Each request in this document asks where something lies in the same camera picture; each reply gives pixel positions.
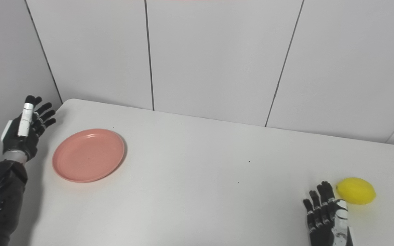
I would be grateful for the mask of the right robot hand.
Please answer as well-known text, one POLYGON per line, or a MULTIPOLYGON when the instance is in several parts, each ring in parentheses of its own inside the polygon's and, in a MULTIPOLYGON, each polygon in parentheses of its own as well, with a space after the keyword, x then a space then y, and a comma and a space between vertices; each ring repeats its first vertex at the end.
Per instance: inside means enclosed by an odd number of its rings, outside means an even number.
POLYGON ((302 202, 310 245, 353 246, 346 201, 335 198, 332 185, 327 181, 318 184, 309 195, 310 198, 302 202))

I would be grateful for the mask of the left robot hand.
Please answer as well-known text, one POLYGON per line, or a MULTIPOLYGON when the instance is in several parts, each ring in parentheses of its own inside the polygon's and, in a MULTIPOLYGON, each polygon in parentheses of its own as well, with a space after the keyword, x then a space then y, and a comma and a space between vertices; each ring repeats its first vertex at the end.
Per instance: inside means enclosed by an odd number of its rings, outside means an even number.
POLYGON ((41 97, 26 97, 21 114, 7 123, 1 135, 5 159, 26 163, 36 156, 39 138, 56 123, 52 106, 42 104, 41 97))

